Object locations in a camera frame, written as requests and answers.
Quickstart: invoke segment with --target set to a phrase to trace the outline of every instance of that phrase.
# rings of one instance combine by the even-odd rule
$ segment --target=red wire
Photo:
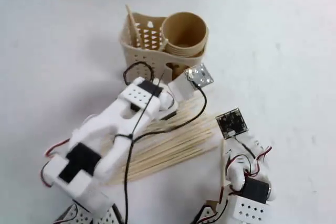
[[[62,146],[62,145],[64,145],[64,144],[68,143],[69,141],[70,141],[70,139],[66,139],[66,140],[64,140],[64,141],[62,141],[62,142],[59,142],[58,144],[53,145],[52,147],[50,147],[50,148],[46,151],[46,153],[44,154],[44,156],[45,156],[45,157],[48,157],[48,158],[51,158],[51,157],[54,155],[54,153],[51,153],[51,152],[52,152],[55,148],[60,147],[60,146]]]
[[[224,186],[222,186],[220,190],[221,191],[220,191],[220,195],[219,195],[219,204],[222,202],[222,197],[223,197],[223,192],[224,192]],[[200,224],[201,222],[203,222],[205,220],[211,219],[211,218],[215,217],[216,214],[218,214],[218,212],[215,212],[211,216],[207,216],[207,217],[204,217],[204,218],[200,219],[198,222],[196,222],[196,224]]]
[[[42,167],[42,169],[41,169],[41,171],[40,171],[40,177],[41,177],[41,181],[42,181],[42,183],[43,183],[46,187],[50,188],[50,187],[52,187],[53,185],[47,183],[46,180],[44,179],[44,175],[43,175],[43,170],[44,170],[44,168],[46,167],[46,165],[47,165],[48,163],[49,163],[49,161],[46,162],[46,164]]]
[[[258,173],[260,172],[260,166],[259,166],[258,161],[259,161],[259,159],[260,159],[262,156],[265,157],[266,154],[269,153],[269,152],[271,151],[271,149],[272,149],[272,146],[271,146],[270,148],[268,148],[267,150],[265,150],[263,153],[261,153],[261,154],[259,154],[259,155],[257,156],[257,158],[256,158],[256,160],[257,160],[257,171],[256,171],[255,173],[250,174],[250,177],[255,177],[255,176],[258,175]]]
[[[53,151],[55,148],[60,147],[60,146],[62,146],[62,145],[64,145],[64,144],[68,143],[69,141],[70,141],[70,139],[66,139],[66,140],[64,140],[64,141],[62,141],[62,142],[59,142],[58,144],[53,145],[52,147],[50,147],[50,148],[46,151],[46,153],[44,154],[44,156],[45,156],[45,157],[48,157],[48,158],[52,158],[52,156],[55,154],[55,153],[53,153],[52,151]],[[46,180],[44,179],[44,174],[43,174],[43,170],[44,170],[44,168],[46,167],[46,165],[47,165],[48,163],[49,163],[49,161],[42,167],[42,169],[41,169],[41,171],[40,171],[40,178],[41,178],[42,183],[43,183],[46,187],[50,188],[50,187],[52,187],[53,185],[52,185],[52,184],[49,184],[49,183],[46,182]]]
[[[226,168],[225,168],[225,173],[227,173],[227,170],[229,169],[230,165],[233,163],[234,160],[236,160],[236,158],[241,157],[241,156],[246,156],[245,154],[239,154],[237,156],[235,156],[234,158],[232,158],[227,164],[226,164]]]
[[[271,149],[272,149],[272,146],[268,148],[267,150],[265,150],[263,153],[259,154],[256,159],[259,160],[262,156],[266,156],[266,154],[269,153]]]

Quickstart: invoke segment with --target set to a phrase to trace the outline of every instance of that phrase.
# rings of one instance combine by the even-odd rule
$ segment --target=white table
[[[209,111],[240,107],[274,147],[272,223],[334,223],[336,0],[0,0],[0,222],[49,223],[70,204],[39,181],[42,154],[123,89],[125,3],[205,19]],[[216,199],[216,157],[131,183],[130,223],[190,223]],[[122,187],[111,197],[124,214]]]

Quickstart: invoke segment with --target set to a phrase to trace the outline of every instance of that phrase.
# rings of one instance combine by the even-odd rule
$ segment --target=bamboo skewer
[[[131,9],[130,9],[130,7],[128,5],[126,5],[126,10],[128,12],[128,16],[130,17],[131,25],[133,27],[133,30],[134,30],[134,32],[136,34],[136,37],[137,37],[139,43],[140,43],[140,46],[141,46],[142,49],[145,49],[145,45],[144,45],[144,43],[143,43],[143,41],[142,41],[142,39],[140,37],[138,28],[136,27],[137,25],[135,24],[133,13],[131,12]]]
[[[192,153],[189,153],[189,155],[187,155],[187,156],[183,156],[183,157],[178,158],[178,159],[173,159],[172,161],[166,161],[164,163],[158,164],[156,166],[151,167],[150,169],[143,170],[143,171],[138,172],[136,174],[129,174],[128,180],[129,181],[134,181],[136,179],[143,178],[145,176],[148,176],[148,175],[151,175],[153,173],[159,172],[159,171],[161,171],[163,169],[166,169],[168,167],[171,167],[171,166],[177,165],[179,163],[182,163],[182,162],[184,162],[188,159],[203,155],[204,153],[210,152],[210,151],[214,150],[215,148],[217,148],[217,146],[213,146],[213,147],[211,147],[209,149],[206,149],[206,150],[198,149],[196,151],[193,151]],[[123,178],[119,178],[119,179],[116,178],[116,180],[112,180],[110,183],[112,185],[115,185],[115,184],[119,184],[119,183],[122,183],[122,182],[123,182]]]
[[[187,102],[180,103],[177,116],[164,122],[153,122],[146,128],[144,133],[168,129],[185,122],[192,117],[193,113],[191,111],[195,111],[200,107],[200,103],[197,103],[199,98],[194,97]],[[207,144],[214,135],[213,128],[217,125],[214,118],[213,115],[202,114],[188,126],[176,131],[144,137],[134,146],[129,168],[129,180],[132,181],[148,176],[216,148],[217,145]],[[102,152],[104,153],[104,148],[110,150],[111,146],[112,140],[110,137],[102,144]],[[109,181],[108,184],[123,182],[124,170],[124,165],[119,167],[113,180]]]
[[[158,51],[160,51],[160,52],[163,51],[167,44],[168,44],[168,39],[165,39],[162,42],[161,46],[159,47]]]

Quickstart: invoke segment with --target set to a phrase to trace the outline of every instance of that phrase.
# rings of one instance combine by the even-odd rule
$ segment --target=cable
[[[244,147],[244,149],[247,150],[247,152],[248,152],[249,154],[251,154],[251,156],[253,157],[253,159],[256,158],[256,155],[253,154],[253,152],[251,151],[250,148],[248,148],[244,143],[242,143],[241,141],[239,141],[239,140],[236,138],[236,136],[232,136],[232,137],[233,137],[239,144],[241,144],[241,145]]]
[[[224,208],[223,208],[223,211],[220,213],[220,215],[218,216],[218,218],[217,219],[214,219],[214,220],[212,220],[212,221],[208,221],[208,222],[206,222],[206,224],[210,224],[210,223],[215,223],[216,221],[218,221],[220,218],[221,218],[221,216],[223,215],[223,213],[224,213],[224,211],[225,211],[225,209],[226,209],[226,207],[227,207],[227,204],[228,204],[228,199],[226,200],[226,202],[225,202],[225,206],[224,206]]]
[[[64,145],[64,144],[68,143],[69,141],[70,141],[70,139],[66,139],[66,140],[64,140],[64,141],[62,141],[62,142],[59,142],[59,143],[53,145],[52,147],[50,147],[50,148],[45,152],[44,156],[45,156],[45,157],[48,157],[48,158],[52,158],[52,156],[53,156],[54,154],[57,153],[57,152],[52,152],[52,151],[53,151],[55,148],[60,147],[60,146],[62,146],[62,145]]]
[[[52,185],[52,184],[49,184],[48,182],[46,182],[46,180],[44,179],[44,174],[43,174],[44,168],[47,166],[48,163],[49,163],[49,161],[46,162],[46,164],[42,167],[42,169],[41,169],[41,171],[40,171],[40,178],[41,178],[42,183],[43,183],[46,187],[50,188],[50,187],[52,187],[53,185]]]
[[[77,204],[74,204],[74,206],[75,206],[75,210],[76,210],[75,216],[73,216],[72,218],[67,219],[67,220],[57,220],[57,221],[54,221],[52,224],[60,224],[60,223],[64,223],[64,222],[68,222],[68,221],[74,220],[77,217],[77,215],[78,215]]]
[[[229,169],[230,165],[238,158],[238,157],[245,157],[248,161],[248,163],[250,164],[250,171],[244,171],[244,174],[245,175],[248,175],[251,173],[251,170],[252,170],[252,164],[251,164],[251,161],[250,159],[245,155],[245,154],[239,154],[237,156],[234,156],[231,160],[228,160],[226,162],[226,167],[225,167],[225,173],[227,173],[227,170]]]
[[[148,63],[146,63],[146,62],[144,62],[144,61],[137,61],[137,62],[133,63],[132,65],[130,65],[128,68],[126,68],[126,70],[125,70],[124,73],[122,74],[122,76],[123,76],[123,78],[124,78],[124,82],[125,82],[126,85],[129,85],[129,84],[130,84],[130,82],[127,81],[127,73],[128,73],[132,68],[134,68],[135,66],[140,65],[140,64],[145,65],[145,66],[149,69],[149,71],[150,71],[150,73],[151,73],[151,79],[150,79],[150,81],[153,82],[153,80],[154,80],[154,78],[155,78],[153,68],[152,68]]]
[[[259,155],[257,156],[257,160],[259,160],[262,156],[265,157],[266,154],[269,153],[269,152],[271,151],[271,149],[273,149],[272,146],[270,146],[270,148],[266,149],[263,153],[259,154]]]
[[[156,89],[158,88],[162,77],[163,77],[163,74],[162,74],[161,78],[159,79],[159,82],[158,82],[158,84],[156,86]],[[144,134],[142,134],[142,135],[140,135],[140,136],[138,136],[138,137],[136,137],[135,139],[132,140],[133,133],[134,133],[134,131],[135,131],[135,129],[136,129],[136,127],[137,127],[137,125],[138,125],[138,123],[139,123],[142,115],[145,113],[146,108],[148,107],[150,101],[152,100],[152,98],[153,98],[153,96],[154,96],[154,94],[156,92],[156,90],[154,90],[153,93],[152,93],[152,95],[151,95],[151,97],[148,100],[148,103],[147,103],[146,107],[143,109],[143,111],[142,111],[142,113],[141,113],[141,115],[140,115],[137,123],[135,124],[135,127],[134,127],[134,129],[132,131],[132,134],[130,134],[129,136],[121,135],[121,136],[125,136],[125,137],[127,137],[127,138],[129,138],[129,139],[132,140],[132,143],[131,143],[131,146],[130,146],[130,149],[129,149],[129,153],[128,153],[128,157],[127,157],[127,162],[126,162],[126,167],[125,167],[125,176],[124,176],[124,193],[125,193],[125,223],[124,224],[128,224],[128,212],[129,212],[129,209],[128,209],[128,192],[127,192],[128,170],[129,170],[129,166],[130,166],[130,162],[131,162],[131,156],[132,156],[132,151],[133,151],[134,144],[138,140],[140,140],[141,138],[143,138],[145,136],[156,135],[156,134],[161,134],[161,133],[168,133],[168,132],[172,132],[174,130],[177,130],[177,129],[179,129],[179,128],[181,128],[181,127],[183,127],[183,126],[185,126],[185,125],[187,125],[187,124],[189,124],[191,122],[193,122],[194,120],[196,120],[204,112],[204,110],[206,108],[206,105],[207,105],[206,95],[205,95],[204,91],[201,89],[201,87],[199,87],[194,81],[191,80],[191,83],[201,92],[201,94],[203,95],[203,98],[204,98],[204,104],[203,104],[202,109],[193,118],[189,119],[188,121],[186,121],[186,122],[184,122],[184,123],[182,123],[180,125],[176,125],[176,126],[170,127],[170,128],[168,128],[166,130],[163,130],[163,131],[152,131],[152,132],[144,133]]]
[[[168,132],[172,132],[174,130],[177,130],[193,121],[195,121],[199,116],[202,115],[202,113],[204,112],[205,108],[206,108],[206,105],[207,105],[207,98],[206,98],[206,95],[204,93],[204,91],[201,89],[201,87],[199,87],[194,81],[191,81],[191,83],[201,92],[203,98],[204,98],[204,104],[203,104],[203,107],[202,109],[198,112],[197,115],[195,115],[193,118],[189,119],[188,121],[180,124],[180,125],[176,125],[176,126],[172,126],[166,130],[162,130],[162,131],[152,131],[152,132],[147,132],[147,133],[144,133],[140,136],[138,136],[136,139],[134,139],[134,143],[136,143],[138,140],[140,140],[141,138],[145,137],[145,136],[150,136],[150,135],[156,135],[156,134],[161,134],[161,133],[168,133]]]
[[[125,168],[125,176],[124,176],[124,193],[125,193],[125,223],[124,224],[128,224],[128,192],[127,192],[127,183],[128,183],[128,170],[129,170],[129,166],[130,166],[130,163],[131,163],[131,156],[132,156],[132,151],[133,151],[133,146],[135,144],[135,141],[133,140],[133,133],[135,131],[135,129],[137,128],[137,125],[138,123],[140,122],[142,116],[144,115],[149,103],[151,102],[156,90],[159,88],[159,84],[162,80],[162,77],[163,77],[163,74],[164,72],[162,73],[160,79],[159,79],[159,82],[158,84],[156,85],[155,89],[153,90],[153,93],[151,94],[151,97],[149,98],[145,108],[143,109],[141,115],[139,116],[139,119],[137,121],[137,123],[135,124],[134,126],[134,129],[132,131],[132,133],[127,136],[132,142],[131,142],[131,146],[130,146],[130,149],[129,149],[129,152],[128,152],[128,157],[127,157],[127,162],[126,162],[126,168]]]

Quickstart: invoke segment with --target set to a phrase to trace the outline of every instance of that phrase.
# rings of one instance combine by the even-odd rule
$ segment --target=paper cup
[[[203,50],[208,38],[205,22],[193,13],[175,13],[164,20],[162,41],[165,51],[181,57],[194,57]]]

